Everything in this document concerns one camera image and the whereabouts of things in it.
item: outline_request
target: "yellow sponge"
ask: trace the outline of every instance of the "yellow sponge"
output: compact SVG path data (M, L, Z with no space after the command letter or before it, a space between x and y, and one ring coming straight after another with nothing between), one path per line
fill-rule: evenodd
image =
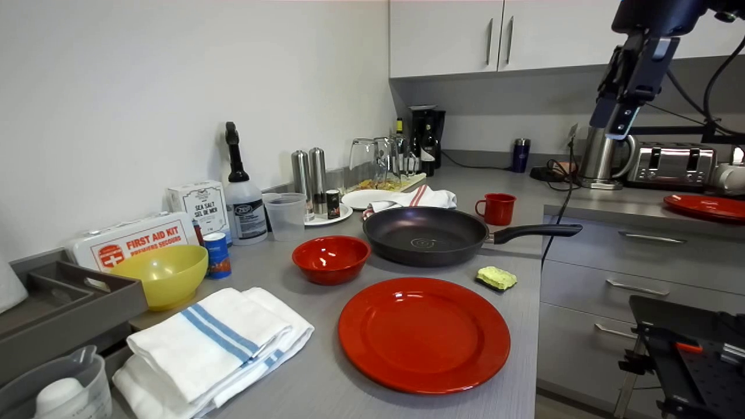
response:
M501 269L496 266L479 268L475 279L482 282L488 289L496 289L496 291L508 291L508 289L513 289L517 284L517 276L513 273Z

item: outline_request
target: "cabinet handle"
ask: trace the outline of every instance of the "cabinet handle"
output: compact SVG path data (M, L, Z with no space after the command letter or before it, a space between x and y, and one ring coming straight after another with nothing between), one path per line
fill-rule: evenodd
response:
M491 66L491 38L494 38L494 18L488 18L488 25L486 25L486 70Z
M634 284L616 282L616 279L613 279L613 276L605 276L605 284L607 284L609 289L627 289L627 291L647 293L647 295L654 295L654 298L667 298L667 295L671 295L667 289L634 287Z
M508 30L506 30L506 62L503 68L510 66L510 58L513 58L513 32L515 32L515 16L510 16L510 23L508 23Z
M616 328L609 328L609 326L605 326L601 321L596 321L596 330L605 332L605 335L616 335L616 337L624 337L624 340L635 340L638 337L635 332L616 330Z
M647 233L638 233L638 231L620 231L620 236L627 240L662 241L662 245L672 245L672 246L680 246L684 241L680 238L647 236Z

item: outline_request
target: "cabinet door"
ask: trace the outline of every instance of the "cabinet door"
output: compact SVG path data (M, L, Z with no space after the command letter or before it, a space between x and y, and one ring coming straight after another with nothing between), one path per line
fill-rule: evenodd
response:
M390 0L390 76L496 73L501 0Z
M616 0L508 0L499 70L605 66Z
M728 55L745 38L745 20L723 23L702 13L688 34L680 38L676 58Z

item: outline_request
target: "folded towel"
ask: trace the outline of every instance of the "folded towel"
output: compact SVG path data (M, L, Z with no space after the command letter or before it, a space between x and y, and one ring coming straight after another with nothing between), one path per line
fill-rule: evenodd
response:
M261 376L276 371L285 361L294 359L304 347L314 328L298 311L294 311L289 304L264 289L248 289L243 293L243 298L246 301L246 304L259 304L265 311L285 319L289 323L289 330L280 340L268 345L257 361L238 368L232 374L227 374L224 381L191 402L186 402L184 395L144 359L139 359L137 353L130 357L126 365L112 374L112 381L139 419L204 416Z
M390 208L457 208L457 193L452 191L434 191L430 187L421 184L411 193L399 193L382 203L371 203L363 211L363 219L373 217L375 211L383 211Z
M289 332L289 321L222 289L153 328L129 337L129 347L193 402L265 347Z

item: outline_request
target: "toaster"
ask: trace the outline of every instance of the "toaster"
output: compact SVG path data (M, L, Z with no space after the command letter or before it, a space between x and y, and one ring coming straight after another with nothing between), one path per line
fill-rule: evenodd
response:
M662 188L705 188L715 170L715 148L684 141L640 141L627 184Z

